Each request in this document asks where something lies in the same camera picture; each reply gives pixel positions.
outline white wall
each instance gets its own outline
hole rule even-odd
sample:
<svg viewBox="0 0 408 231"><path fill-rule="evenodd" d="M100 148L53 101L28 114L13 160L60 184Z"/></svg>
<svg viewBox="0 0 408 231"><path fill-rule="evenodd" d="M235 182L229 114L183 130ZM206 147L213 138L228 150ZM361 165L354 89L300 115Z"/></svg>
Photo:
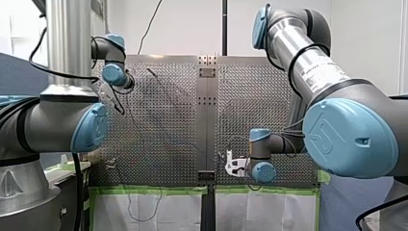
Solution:
<svg viewBox="0 0 408 231"><path fill-rule="evenodd" d="M28 60L39 35L46 26L44 18L32 0L0 0L0 53ZM91 13L91 33L103 36L103 20L94 12ZM34 62L47 64L47 38L42 41Z"/></svg>
<svg viewBox="0 0 408 231"><path fill-rule="evenodd" d="M329 21L331 0L229 0L228 55L265 56L251 46L255 15L267 2L277 8L308 8ZM140 39L158 0L109 0L111 32L125 37L126 52L137 54ZM221 53L221 0L164 0L142 54L214 55Z"/></svg>
<svg viewBox="0 0 408 231"><path fill-rule="evenodd" d="M351 77L398 94L404 0L333 0L333 59Z"/></svg>

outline wire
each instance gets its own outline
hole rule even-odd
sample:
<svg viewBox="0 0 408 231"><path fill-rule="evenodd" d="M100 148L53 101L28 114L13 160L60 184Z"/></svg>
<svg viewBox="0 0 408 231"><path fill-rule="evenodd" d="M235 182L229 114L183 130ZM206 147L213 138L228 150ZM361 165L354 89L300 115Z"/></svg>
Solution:
<svg viewBox="0 0 408 231"><path fill-rule="evenodd" d="M126 111L125 111L125 109L123 108L123 105L122 105L122 103L120 102L119 98L117 97L117 94L116 94L116 92L115 92L114 87L112 87L112 85L109 85L109 87L111 88L111 90L112 90L112 92L113 92L113 94L114 94L115 100L117 101L117 104L119 105L119 108L117 107L117 105L115 105L115 109L116 109L122 116L125 116Z"/></svg>
<svg viewBox="0 0 408 231"><path fill-rule="evenodd" d="M95 56L93 59L93 65L90 69L94 69L96 67L96 64L98 63L98 55L99 55L99 45L98 42L96 42L95 37L90 37L90 42L93 42L95 44Z"/></svg>
<svg viewBox="0 0 408 231"><path fill-rule="evenodd" d="M141 40L140 40L140 47L139 47L138 55L140 54L141 48L143 47L143 41L144 41L144 39L146 38L147 34L148 34L149 31L150 31L150 27L151 27L151 25L152 25L152 23L153 23L153 19L155 18L156 13L157 13L157 11L159 10L159 7L160 7L160 5L162 4L162 2L163 2L163 0L160 0L159 3L157 4L156 10L154 11L154 13L153 13L153 15L152 15L152 17L151 17L151 19L150 19L149 25L147 26L147 30L146 30L146 32L144 33L143 37L142 37Z"/></svg>
<svg viewBox="0 0 408 231"><path fill-rule="evenodd" d="M43 67L42 65L39 65L39 64L34 63L34 62L33 62L33 58L34 58L34 56L36 55L36 53L37 53L39 47L41 46L42 40L44 39L44 36L45 36L45 33L46 33L46 32L47 32L47 28L45 27L45 28L42 30L42 32L41 32L41 35L40 35L40 37L39 37L39 41L38 41L36 47L35 47L34 50L31 52L30 57L29 57L29 59L28 59L28 62L30 63L30 65L32 65L32 66L35 67L36 69L42 70L42 71L44 71L44 72L47 72L47 73L50 73L50 74L53 74L53 75L58 75L58 76L60 76L60 77L67 78L67 79L83 79L83 80L92 80L92 81L95 81L95 82L99 81L99 78L98 78L98 77L84 77L84 76L77 76L77 75L71 75L71 74L61 73L61 72L57 72L57 71L54 71L54 70L50 70L50 69L48 69L48 68Z"/></svg>
<svg viewBox="0 0 408 231"><path fill-rule="evenodd" d="M173 100L171 99L171 96L168 94L168 92L166 91L165 87L164 87L164 86L162 85L162 83L160 82L159 76L158 76L155 72L153 72L153 70L151 70L150 68L147 68L147 71L149 71L149 72L151 73L151 75L155 78L155 80L159 83L159 85L161 86L161 88L162 88L163 91L165 92L168 101L170 101L171 105L173 105L174 108L175 108L175 109L177 110L177 112L178 112L178 106L173 102ZM198 150L201 154L204 154L208 159L210 159L210 160L212 160L214 163L216 163L216 160L215 160L213 157L209 156L206 152L202 151L201 148L199 148L195 143L193 143L193 142L187 142L187 141L186 141L186 142L184 142L184 141L178 141L178 140L175 141L175 140L172 138L172 136L167 132L167 130L166 130L165 127L163 126L162 122L161 122L159 119L157 119L155 116L153 116L147 108L146 108L146 110L147 110L147 113L149 114L149 116L150 116L151 118L153 118L153 119L158 123L158 125L160 126L160 129L161 129L162 131L164 131L164 133L166 134L166 137L168 138L168 140L169 140L170 142L175 143L175 144L191 145L191 146L193 146L196 150Z"/></svg>
<svg viewBox="0 0 408 231"><path fill-rule="evenodd" d="M287 156L287 157L289 157L289 158L294 158L294 157L296 157L296 155L297 155L297 153L298 153L297 150L296 150L296 147L294 146L294 144L293 144L288 138L286 138L286 137L284 136L285 134L279 134L279 133L272 133L272 134L274 134L274 135L276 135L276 136L282 138L282 141L283 141L283 144L284 144L284 145L285 145L285 143L287 142L287 143L291 146L291 148L292 148L294 154L293 154L293 155L289 155L288 153L285 153L285 152L284 152L285 156Z"/></svg>
<svg viewBox="0 0 408 231"><path fill-rule="evenodd" d="M156 202L156 206L155 206L153 215L152 215L150 218L146 218L146 219L135 218L135 216L134 216L133 213L132 213L132 202L133 202L133 201L132 201L132 196L130 195L130 190L129 190L129 189L126 189L126 188L127 188L127 185L124 184L122 174L121 174L119 168L117 167L117 165L115 165L114 168L115 168L116 171L117 171L117 175L119 176L119 180L120 180L121 184L123 185L123 188L125 188L125 191L127 190L127 192L128 192L128 193L127 193L127 196L128 196L128 207L127 207L127 210L128 210L129 217L131 217L131 218L132 218L134 221L136 221L136 222L148 222L148 221L150 221L151 219L153 219L153 218L157 215L157 212L159 211L159 204L160 204L160 202L162 201L162 198L163 198L163 189L162 189L162 187L159 187L159 189L160 189L160 197L159 197L159 199L158 199L157 202Z"/></svg>
<svg viewBox="0 0 408 231"><path fill-rule="evenodd" d="M284 127L283 130L287 130L287 129L293 128L293 127L295 127L296 125L298 125L298 124L300 124L300 123L302 123L302 122L303 122L303 118L300 119L298 122L296 122L296 123L294 123L294 124L291 124L291 125L289 125L289 126L287 126L287 127Z"/></svg>
<svg viewBox="0 0 408 231"><path fill-rule="evenodd" d="M295 134L303 134L302 130L283 130L286 133L295 133Z"/></svg>
<svg viewBox="0 0 408 231"><path fill-rule="evenodd" d="M77 210L75 215L74 231L79 231L81 227L82 212L84 210L84 178L81 171L79 154L72 153L72 159L75 166L75 175L77 182Z"/></svg>
<svg viewBox="0 0 408 231"><path fill-rule="evenodd" d="M377 211L380 211L380 210L389 208L389 207L391 207L391 206L394 206L394 205L396 205L396 204L398 204L398 203L401 203L401 202L403 202L403 201L406 201L406 200L408 200L408 194L407 194L407 195L404 195L404 196L402 196L402 197L400 197L400 198L397 198L397 199L395 199L395 200L386 202L386 203L384 203L384 204L378 205L378 206L376 206L376 207L374 207L374 208L372 208L372 209L369 209L369 210L365 211L363 214L359 215L359 216L357 217L357 219L355 220L355 224L356 224L357 228L358 228L359 230L363 230L363 228L362 228L361 225L360 225L360 221L363 220L366 216L368 216L368 215L370 215L370 214L372 214L372 213L375 213L375 212L377 212Z"/></svg>
<svg viewBox="0 0 408 231"><path fill-rule="evenodd" d="M305 135L303 134L295 134L295 133L288 133L288 132L283 132L282 134L290 136L290 137L305 138Z"/></svg>
<svg viewBox="0 0 408 231"><path fill-rule="evenodd" d="M245 161L245 171L244 171L244 175L246 176L246 174L248 173L247 172L247 170L248 170L248 160L251 158L251 155L250 155L250 153L248 152L248 155L246 156L246 161ZM246 186L249 188L249 189L251 189L252 191L258 191L258 190L260 190L261 188L262 188L262 185L261 186L259 186L257 189L254 189L254 188L252 188L252 186L249 184L249 181L248 181L248 178L249 177L244 177L245 178L245 183L246 183Z"/></svg>
<svg viewBox="0 0 408 231"><path fill-rule="evenodd" d="M268 44L268 13L269 13L269 8L270 8L270 4L267 4L265 6L265 22L266 22L266 26L265 26L265 52L267 53L267 58L268 61L278 70L282 70L285 71L284 68L280 67L279 65L277 65L271 58L270 58L270 54L269 54L269 44Z"/></svg>

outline small metal part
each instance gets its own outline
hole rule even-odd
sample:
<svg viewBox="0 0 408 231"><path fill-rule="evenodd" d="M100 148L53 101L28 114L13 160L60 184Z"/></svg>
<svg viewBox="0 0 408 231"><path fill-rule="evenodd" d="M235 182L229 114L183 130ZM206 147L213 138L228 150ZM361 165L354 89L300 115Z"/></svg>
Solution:
<svg viewBox="0 0 408 231"><path fill-rule="evenodd" d="M106 169L108 168L115 168L116 167L116 158L112 158L111 160L107 160L105 164Z"/></svg>
<svg viewBox="0 0 408 231"><path fill-rule="evenodd" d="M212 170L198 171L198 181L214 181L215 179L216 173Z"/></svg>
<svg viewBox="0 0 408 231"><path fill-rule="evenodd" d="M66 214L67 214L67 209L62 207L60 210L60 218L65 217Z"/></svg>
<svg viewBox="0 0 408 231"><path fill-rule="evenodd" d="M200 77L215 78L216 69L215 68L200 68Z"/></svg>
<svg viewBox="0 0 408 231"><path fill-rule="evenodd" d="M232 150L227 150L225 170L229 175L245 177L246 166L249 164L249 160L247 158L232 159L232 156Z"/></svg>

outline metal frame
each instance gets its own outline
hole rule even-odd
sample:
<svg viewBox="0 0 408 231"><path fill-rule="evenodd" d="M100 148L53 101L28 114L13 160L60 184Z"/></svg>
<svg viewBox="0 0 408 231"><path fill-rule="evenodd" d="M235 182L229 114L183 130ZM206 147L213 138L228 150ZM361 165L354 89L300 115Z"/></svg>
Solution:
<svg viewBox="0 0 408 231"><path fill-rule="evenodd" d="M223 78L223 73L222 71L228 71L225 69L222 69L225 65L230 64L231 67L229 71L232 71L233 68L235 67L240 67L240 66L250 66L250 70L246 70L244 73L245 75L248 76L253 76L253 75L260 75L259 77L265 78L265 79L258 79L258 81L266 81L269 83L269 85L266 85L266 87L271 87L270 90L273 90L273 95L278 97L278 100L283 100L279 105L274 105L277 107L276 109L273 110L280 110L281 114L277 118L278 121L275 121L274 123L270 124L268 122L262 123L262 124L257 124L257 126L266 126L268 128L273 129L274 131L278 131L279 129L282 129L283 126L285 125L286 119L287 119L287 113L289 110L289 105L290 105L290 98L291 98L291 90L289 86L287 86L287 79L286 75L283 73L277 73L276 70L274 70L268 61L264 58L238 58L238 57L215 57L215 56L128 56L127 58L127 64L128 68L131 67L131 73L136 74L134 70L132 70L132 67L137 67L141 71L139 74L135 75L135 78L142 78L143 75L149 74L147 71L143 72L141 69L141 66L143 68L146 68L147 66L151 65L156 65L160 66L162 68L162 72L166 72L165 68L173 68L168 71L168 84L174 84L171 81L180 81L180 78L184 78L185 76L183 73L180 73L179 70L177 69L177 65L183 65L183 64L191 64L189 65L189 68L194 68L194 74L192 74L189 78L194 78L193 81L195 83L194 86L194 94L191 97L191 106L193 107L193 116L195 118L193 121L195 124L193 125L193 132L194 132L194 137L195 137L195 145L199 149L192 149L193 152L191 153L192 155L195 155L192 159L189 159L187 162L180 163L179 162L174 162L174 166L172 166L172 170L182 170L183 167L189 167L188 171L192 171L194 169L194 172L191 172L192 174L189 174L189 180L186 181L186 178L180 178L183 182L178 182L179 178L173 177L171 182L165 181L160 181L160 175L166 174L166 177L168 177L171 172L165 171L165 172L159 172L155 171L155 174L159 174L157 176L153 176L148 168L145 168L143 165L144 163L138 162L139 165L135 166L134 168L131 168L129 166L129 163L123 163L119 159L126 159L126 158L131 158L131 159L126 159L126 162L135 162L133 159L137 158L138 156L143 158L149 159L151 162L157 162L158 160L155 158L160 158L164 156L160 156L159 154L157 155L152 155L152 153L143 153L137 155L137 153L133 153L133 149L128 148L128 147L123 147L123 145L128 145L129 141L124 141L123 139L126 136L130 136L130 133L137 133L137 131L129 129L129 125L127 123L130 123L131 120L128 118L126 121L122 121L119 123L114 123L114 127L111 128L111 131L114 129L117 131L117 129L122 129L123 131L120 134L116 134L116 137L112 140L108 138L108 140L104 143L104 146L100 150L99 157L101 158L101 161L99 162L98 165L96 165L95 170L96 170L96 175L95 171L91 175L91 183L95 185L94 180L96 178L101 179L100 177L105 177L108 179L110 182L108 185L115 185L117 183L125 183L125 184L138 184L138 180L135 181L136 178L133 179L127 179L126 181L122 181L117 177L117 172L111 169L106 169L106 162L110 160L106 160L104 158L109 157L109 154L112 154L111 151L119 153L120 150L124 153L120 153L122 155L118 155L118 161L117 161L117 168L118 169L123 169L123 170L128 170L131 174L135 173L135 168L139 168L140 171L146 171L143 174L143 179L149 178L147 181L141 181L139 184L150 184L150 185L161 185L161 186L168 186L168 187L175 187L175 186L206 186L207 187L207 193L202 195L202 213L201 213L201 231L213 231L216 230L216 194L215 194L215 184L245 184L246 182L243 181L242 179L239 178L228 178L227 180L223 180L225 178L220 177L223 175L225 177L225 169L221 165L216 165L216 163L211 160L211 159L216 159L218 160L218 151L223 151L222 146L224 146L225 140L220 136L220 131L219 131L219 123L223 122L219 120L219 115L218 113L220 112L220 109L222 109L223 106L225 106L222 100L222 90L223 86L220 83ZM98 72L101 71L101 66L98 65L98 67L95 70L95 73L93 75L98 75ZM270 83L270 79L268 77L272 78L272 80L278 80L278 83ZM174 86L174 90L183 90L179 86ZM259 91L259 90L251 90L251 89L245 89L247 92L255 94L255 98L259 99L259 102L262 103L262 105L259 106L260 109L263 109L266 104L275 102L273 101L273 98L269 94L264 93L264 89ZM241 94L238 92L235 97L239 98L242 101L243 97L247 97L245 94ZM123 105L124 107L127 107L126 102L125 102L125 97L124 96L119 96L119 99L124 102ZM245 119L243 114L239 114L240 119ZM117 113L114 113L113 118L118 118L122 119L122 115L119 115ZM270 119L273 120L273 118L265 118L264 121L269 121ZM239 146L238 150L241 152L247 151L247 144L243 146ZM131 157L126 157L126 155L129 155L130 153L133 153ZM316 165L313 163L313 161L309 158L307 154L298 154L298 156L295 159L290 159L286 156L282 155L275 155L272 157L272 162L278 167L282 168L282 171L278 172L281 174L281 177L278 177L277 181L273 183L272 185L274 186L284 186L284 187L295 187L295 188L315 188L317 187L318 183L318 178L317 178L317 172L315 171ZM301 178L302 175L307 175L309 178ZM291 176L292 178L291 181L286 181L287 178Z"/></svg>

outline metal bracket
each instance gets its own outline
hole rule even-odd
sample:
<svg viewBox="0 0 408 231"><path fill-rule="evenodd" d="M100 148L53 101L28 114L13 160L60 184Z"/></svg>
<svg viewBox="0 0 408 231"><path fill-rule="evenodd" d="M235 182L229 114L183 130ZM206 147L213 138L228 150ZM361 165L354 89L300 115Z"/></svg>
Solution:
<svg viewBox="0 0 408 231"><path fill-rule="evenodd" d="M200 78L215 78L216 69L215 68L200 68Z"/></svg>
<svg viewBox="0 0 408 231"><path fill-rule="evenodd" d="M216 173L213 170L199 170L198 171L198 184L199 185L209 185L209 181L213 182L216 180Z"/></svg>
<svg viewBox="0 0 408 231"><path fill-rule="evenodd" d="M229 175L235 177L246 177L246 169L249 164L248 158L241 157L239 159L232 159L232 150L227 150L227 163L225 170Z"/></svg>

